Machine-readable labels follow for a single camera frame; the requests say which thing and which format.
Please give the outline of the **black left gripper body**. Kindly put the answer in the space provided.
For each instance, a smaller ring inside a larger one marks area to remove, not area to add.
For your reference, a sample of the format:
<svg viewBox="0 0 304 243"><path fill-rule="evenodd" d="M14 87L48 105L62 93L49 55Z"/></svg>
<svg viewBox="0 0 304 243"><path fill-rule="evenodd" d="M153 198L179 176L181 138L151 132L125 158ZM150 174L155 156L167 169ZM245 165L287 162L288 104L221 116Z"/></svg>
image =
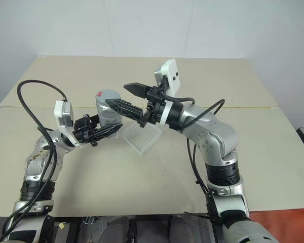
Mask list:
<svg viewBox="0 0 304 243"><path fill-rule="evenodd" d="M82 118L75 121L73 135L79 144L90 144L92 147L96 147L98 145L98 142L90 142L90 135L94 129L99 129L98 125L96 127L92 127L90 116L88 114L85 114Z"/></svg>

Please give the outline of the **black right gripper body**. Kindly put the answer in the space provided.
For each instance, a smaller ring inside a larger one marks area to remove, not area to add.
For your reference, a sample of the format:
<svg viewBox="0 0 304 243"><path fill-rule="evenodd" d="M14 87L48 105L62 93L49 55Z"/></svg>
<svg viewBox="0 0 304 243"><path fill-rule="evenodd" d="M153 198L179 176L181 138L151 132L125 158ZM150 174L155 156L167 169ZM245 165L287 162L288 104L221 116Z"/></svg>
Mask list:
<svg viewBox="0 0 304 243"><path fill-rule="evenodd" d="M166 124L172 102L166 102L166 91L169 89L169 84L166 80L161 80L157 86L147 86L138 83L138 96L146 99L146 112L141 115L139 120L140 127L144 128L147 123Z"/></svg>

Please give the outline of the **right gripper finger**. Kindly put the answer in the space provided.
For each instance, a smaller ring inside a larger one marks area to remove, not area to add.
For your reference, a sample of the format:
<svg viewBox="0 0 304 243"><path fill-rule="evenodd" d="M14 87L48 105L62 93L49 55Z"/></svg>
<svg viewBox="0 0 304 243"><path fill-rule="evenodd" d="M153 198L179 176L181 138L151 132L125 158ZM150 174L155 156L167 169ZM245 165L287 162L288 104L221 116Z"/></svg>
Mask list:
<svg viewBox="0 0 304 243"><path fill-rule="evenodd" d="M129 83L124 85L124 89L136 97L146 98L148 92L152 89L152 87L141 83Z"/></svg>
<svg viewBox="0 0 304 243"><path fill-rule="evenodd" d="M122 99L106 99L107 105L118 114L144 124L143 110Z"/></svg>

